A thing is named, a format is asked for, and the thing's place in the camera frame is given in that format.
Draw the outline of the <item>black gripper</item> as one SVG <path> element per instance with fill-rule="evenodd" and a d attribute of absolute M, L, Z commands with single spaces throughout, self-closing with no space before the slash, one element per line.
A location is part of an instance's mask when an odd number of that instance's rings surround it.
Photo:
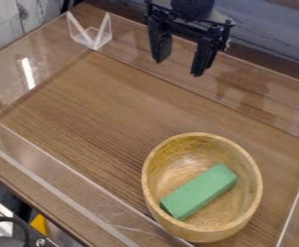
<path fill-rule="evenodd" d="M 208 29 L 216 29 L 224 39 L 229 38 L 236 23 L 229 16 L 216 10 L 215 0 L 144 0 L 144 3 L 150 54 L 157 64 L 171 54 L 171 29 L 181 34 L 187 32 L 200 34 Z M 191 74 L 195 77 L 201 76 L 211 67 L 216 52 L 216 41 L 201 37 L 191 66 Z"/>

